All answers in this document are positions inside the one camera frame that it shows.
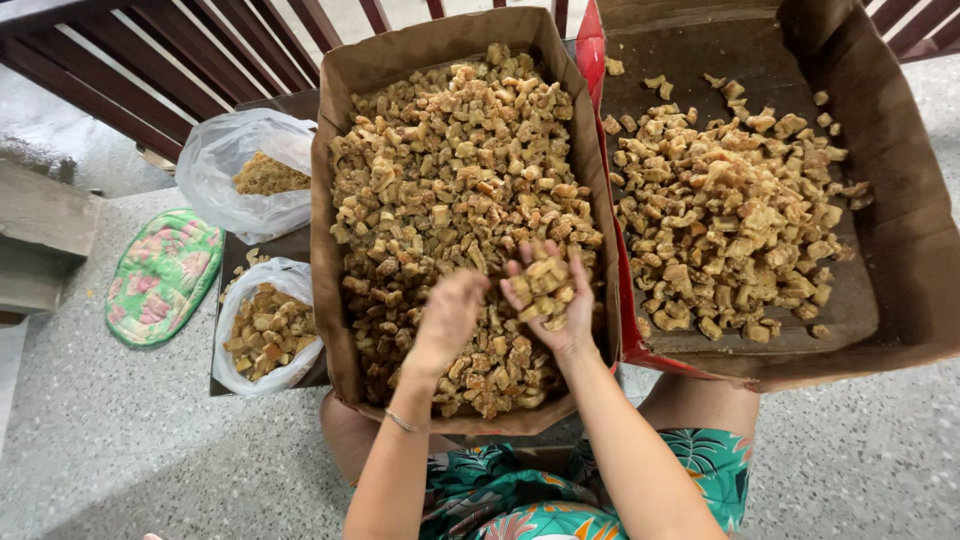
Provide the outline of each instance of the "hand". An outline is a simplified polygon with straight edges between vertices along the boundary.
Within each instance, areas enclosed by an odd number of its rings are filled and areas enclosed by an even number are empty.
[[[475,270],[458,270],[440,279],[423,307],[417,339],[404,367],[413,364],[439,378],[473,336],[489,288],[487,277]]]
[[[543,247],[550,256],[555,257],[560,254],[560,249],[553,240],[547,240]],[[533,262],[533,246],[529,243],[520,244],[520,258],[524,265]],[[519,262],[511,260],[507,263],[507,274],[509,276],[516,276],[521,271]],[[570,275],[573,277],[576,293],[573,295],[573,300],[566,306],[566,324],[564,327],[558,331],[545,329],[543,327],[543,323],[546,322],[545,315],[539,315],[527,323],[527,326],[534,331],[540,341],[553,351],[553,356],[561,364],[569,358],[596,350],[596,345],[593,343],[593,334],[590,331],[593,320],[593,291],[590,289],[587,269],[584,268],[584,264],[580,261],[576,252],[570,253]],[[513,288],[510,286],[510,282],[500,280],[500,288],[514,309],[520,311],[524,308],[523,303],[516,297]]]

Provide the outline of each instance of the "plastic bag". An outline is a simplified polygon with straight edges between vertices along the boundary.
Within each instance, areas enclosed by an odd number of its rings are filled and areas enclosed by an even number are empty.
[[[241,195],[233,176],[256,151],[310,175],[311,128],[270,109],[228,112],[197,125],[177,161],[177,186],[194,213],[249,245],[266,242],[310,222],[310,190]]]
[[[223,344],[230,339],[233,317],[240,312],[241,301],[251,300],[256,293],[256,286],[263,282],[270,282],[276,290],[313,306],[310,264],[307,262],[297,262],[283,257],[272,258],[267,262],[255,264],[230,286],[220,309],[220,318],[217,320],[217,330],[214,333],[216,350],[213,354],[213,378],[234,394],[245,398],[258,398],[297,384],[313,367],[317,355],[324,347],[324,341],[317,335],[317,339],[304,347],[289,364],[277,367],[257,382],[237,373],[233,366],[233,357],[224,349]]]

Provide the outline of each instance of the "terrazzo floor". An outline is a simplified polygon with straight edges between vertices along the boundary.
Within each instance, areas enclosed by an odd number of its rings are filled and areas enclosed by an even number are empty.
[[[960,201],[960,57],[904,67]],[[208,398],[215,296],[151,351],[102,322],[113,266],[175,189],[106,201],[62,308],[32,317],[0,458],[0,538],[338,537],[349,491],[324,446],[326,388]],[[639,402],[657,374],[625,366]],[[744,525],[751,539],[956,538],[960,363],[764,396]],[[576,417],[518,446],[561,444]]]

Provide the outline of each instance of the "floral pot holder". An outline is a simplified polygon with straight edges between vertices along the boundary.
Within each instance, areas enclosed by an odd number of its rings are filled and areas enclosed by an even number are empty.
[[[128,345],[162,343],[190,319],[220,268],[223,242],[191,209],[167,210],[120,257],[107,295],[107,326]]]

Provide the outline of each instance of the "cardboard box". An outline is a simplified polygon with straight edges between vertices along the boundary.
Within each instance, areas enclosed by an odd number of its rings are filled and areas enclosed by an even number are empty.
[[[598,0],[597,6],[607,52],[623,60],[628,73],[603,82],[602,116],[662,103],[636,85],[660,73],[676,85],[672,100],[681,109],[700,110],[700,126],[711,113],[731,118],[722,96],[698,80],[704,71],[744,85],[748,109],[771,105],[778,115],[795,112],[808,120],[818,113],[813,91],[825,90],[824,110],[843,126],[838,145],[850,150],[843,176],[870,181],[876,197],[839,227],[848,243],[858,242],[862,257],[831,264],[838,278],[833,298],[813,322],[827,324],[835,339],[818,343],[800,326],[765,347],[731,336],[725,353],[702,336],[671,332],[676,335],[653,336],[668,351],[653,354],[641,344],[632,286],[624,281],[629,270],[624,277],[621,268],[624,361],[768,392],[960,352],[960,284],[952,277],[960,268],[960,234],[947,188],[898,61],[860,3]],[[580,41],[595,49],[600,30],[590,22],[585,18]],[[585,73],[595,68],[582,67]]]
[[[577,181],[592,190],[591,206],[598,229],[604,234],[602,265],[607,306],[609,358],[620,353],[616,231],[612,202],[604,173],[604,157],[594,128],[595,113],[587,82],[564,50],[557,28],[547,10],[505,8],[447,17],[397,32],[370,37],[359,43],[338,47],[324,56],[321,64],[319,127],[313,147],[313,218],[311,259],[317,328],[327,350],[327,368],[337,397],[361,413],[382,420],[383,409],[365,403],[366,393],[357,351],[348,329],[349,314],[343,305],[340,283],[345,275],[343,254],[329,229],[336,209],[330,203],[333,175],[328,163],[327,142],[352,127],[350,94],[364,94],[409,77],[416,70],[449,65],[469,57],[484,56],[490,43],[507,43],[511,50],[529,52],[542,60],[542,75],[560,81],[574,99],[574,116],[568,123],[571,164]],[[538,433],[576,408],[569,394],[551,398],[535,409],[515,409],[491,420],[479,415],[436,418],[432,430],[443,433]]]

